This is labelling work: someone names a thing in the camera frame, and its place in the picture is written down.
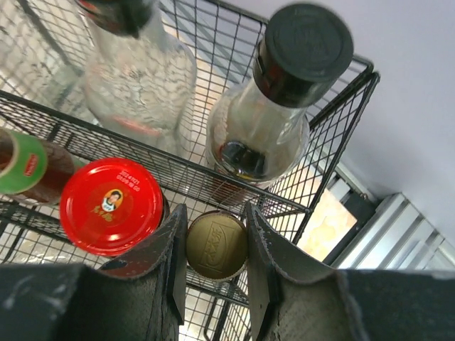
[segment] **metal wire mesh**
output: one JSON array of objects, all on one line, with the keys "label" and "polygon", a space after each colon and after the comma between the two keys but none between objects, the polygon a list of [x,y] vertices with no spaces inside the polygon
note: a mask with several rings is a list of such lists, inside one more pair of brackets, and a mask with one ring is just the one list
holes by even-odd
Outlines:
[{"label": "metal wire mesh", "polygon": [[[92,43],[72,1],[0,0],[0,9],[0,89],[90,121],[81,80]],[[162,0],[161,9],[166,30],[186,43],[197,60],[193,163],[8,94],[0,95],[4,123],[54,141],[84,161],[121,156],[142,163],[159,181],[171,209],[187,204],[190,222],[215,208],[242,218],[242,205],[228,205],[229,195],[242,193],[296,243],[378,81],[373,66],[355,58],[324,98],[308,108],[312,119],[308,153],[266,192],[200,164],[208,114],[227,88],[250,77],[253,52],[267,22],[220,1]],[[82,261],[98,267],[105,261],[66,243],[57,210],[3,201],[0,218],[1,262]],[[187,284],[181,340],[250,338],[246,273],[213,283],[190,270]]]}]

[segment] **gold cap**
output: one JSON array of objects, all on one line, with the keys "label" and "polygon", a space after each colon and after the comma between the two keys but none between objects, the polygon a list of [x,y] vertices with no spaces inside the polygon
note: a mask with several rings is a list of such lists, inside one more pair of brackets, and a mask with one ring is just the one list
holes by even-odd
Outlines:
[{"label": "gold cap", "polygon": [[201,276],[228,280],[244,269],[247,256],[247,229],[229,213],[207,212],[190,226],[186,258]]}]

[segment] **green label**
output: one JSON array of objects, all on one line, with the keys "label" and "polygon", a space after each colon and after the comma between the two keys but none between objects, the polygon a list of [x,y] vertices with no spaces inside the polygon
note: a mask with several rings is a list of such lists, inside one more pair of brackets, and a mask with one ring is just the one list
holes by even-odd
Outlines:
[{"label": "green label", "polygon": [[36,137],[6,131],[13,141],[14,152],[10,163],[0,173],[0,193],[22,193],[39,183],[44,176],[48,155]]}]

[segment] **red jar lid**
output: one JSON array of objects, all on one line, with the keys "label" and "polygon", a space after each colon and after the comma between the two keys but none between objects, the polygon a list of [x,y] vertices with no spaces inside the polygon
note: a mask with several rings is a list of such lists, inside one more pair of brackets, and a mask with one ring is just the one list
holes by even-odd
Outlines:
[{"label": "red jar lid", "polygon": [[143,166],[105,158],[82,167],[68,181],[60,221],[81,249],[117,256],[149,236],[161,223],[163,196]]}]

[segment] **metal grate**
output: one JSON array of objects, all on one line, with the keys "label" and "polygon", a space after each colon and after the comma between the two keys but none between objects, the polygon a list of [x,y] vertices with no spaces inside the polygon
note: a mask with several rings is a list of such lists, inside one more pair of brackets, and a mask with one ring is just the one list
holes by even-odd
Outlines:
[{"label": "metal grate", "polygon": [[[142,163],[159,181],[171,209],[187,204],[190,222],[217,208],[243,218],[242,205],[228,205],[228,194],[243,196],[259,205],[271,225],[294,243],[304,233],[378,82],[373,65],[356,57],[324,98],[308,108],[311,142],[304,160],[263,191],[201,164],[208,114],[227,88],[250,77],[266,20],[216,0],[161,1],[166,30],[190,47],[198,65],[188,162],[59,113],[92,121],[81,88],[92,44],[72,0],[0,0],[0,9],[0,89],[9,93],[0,93],[3,123],[54,141],[84,161],[120,156]],[[219,197],[227,198],[217,202]],[[0,219],[1,262],[82,261],[98,267],[105,261],[67,243],[57,210],[2,201]],[[187,284],[180,340],[250,338],[246,273],[215,283],[189,270]]]}]

